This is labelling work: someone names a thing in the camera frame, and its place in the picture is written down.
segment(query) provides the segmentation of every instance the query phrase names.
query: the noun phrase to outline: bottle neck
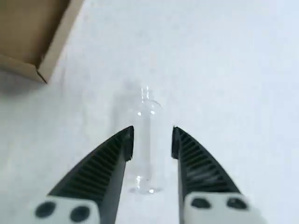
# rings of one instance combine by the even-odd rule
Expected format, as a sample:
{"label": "bottle neck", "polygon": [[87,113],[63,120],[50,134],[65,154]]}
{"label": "bottle neck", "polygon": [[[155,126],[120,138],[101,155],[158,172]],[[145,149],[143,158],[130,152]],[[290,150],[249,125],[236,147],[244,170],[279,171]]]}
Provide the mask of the bottle neck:
{"label": "bottle neck", "polygon": [[151,98],[151,91],[148,86],[141,87],[142,101],[149,100]]}

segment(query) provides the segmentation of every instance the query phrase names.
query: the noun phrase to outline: cardboard box edge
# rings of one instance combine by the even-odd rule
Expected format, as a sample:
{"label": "cardboard box edge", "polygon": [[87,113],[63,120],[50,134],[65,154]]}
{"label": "cardboard box edge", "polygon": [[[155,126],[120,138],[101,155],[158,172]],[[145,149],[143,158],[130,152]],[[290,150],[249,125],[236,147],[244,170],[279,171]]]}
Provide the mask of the cardboard box edge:
{"label": "cardboard box edge", "polygon": [[45,81],[48,81],[52,76],[56,63],[60,58],[60,54],[65,46],[84,1],[85,0],[71,0],[61,19],[49,49],[37,69]]}
{"label": "cardboard box edge", "polygon": [[35,65],[21,62],[2,54],[0,54],[0,68],[15,72],[38,82],[45,82],[45,80],[38,73]]}

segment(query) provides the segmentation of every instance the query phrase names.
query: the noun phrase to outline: white table surface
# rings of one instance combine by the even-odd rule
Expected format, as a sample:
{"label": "white table surface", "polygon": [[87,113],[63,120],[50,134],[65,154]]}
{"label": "white table surface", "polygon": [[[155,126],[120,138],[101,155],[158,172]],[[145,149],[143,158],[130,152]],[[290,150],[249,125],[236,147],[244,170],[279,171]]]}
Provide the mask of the white table surface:
{"label": "white table surface", "polygon": [[[295,0],[86,0],[48,85],[0,74],[0,222],[122,126],[120,99],[141,80],[269,223],[298,223],[298,9]],[[137,205],[131,222],[178,223],[176,162],[165,160],[158,205]]]}

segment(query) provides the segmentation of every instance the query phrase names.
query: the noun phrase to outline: cardboard box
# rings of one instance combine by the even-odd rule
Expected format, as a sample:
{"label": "cardboard box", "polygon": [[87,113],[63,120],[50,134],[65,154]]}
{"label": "cardboard box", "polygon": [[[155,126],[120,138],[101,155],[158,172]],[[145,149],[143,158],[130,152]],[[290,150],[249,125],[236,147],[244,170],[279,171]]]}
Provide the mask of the cardboard box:
{"label": "cardboard box", "polygon": [[0,0],[0,70],[47,82],[84,0]]}

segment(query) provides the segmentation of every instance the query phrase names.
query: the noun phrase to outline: clear plastic bottle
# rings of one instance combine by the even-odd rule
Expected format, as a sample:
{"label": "clear plastic bottle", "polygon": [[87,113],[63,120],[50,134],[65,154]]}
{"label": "clear plastic bottle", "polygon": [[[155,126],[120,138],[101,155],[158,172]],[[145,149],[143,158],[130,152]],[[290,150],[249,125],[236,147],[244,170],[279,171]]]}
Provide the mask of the clear plastic bottle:
{"label": "clear plastic bottle", "polygon": [[134,183],[130,192],[152,194],[163,189],[163,169],[159,158],[158,126],[162,119],[160,104],[152,99],[146,86],[141,88],[141,99],[134,113],[133,158],[128,165]]}

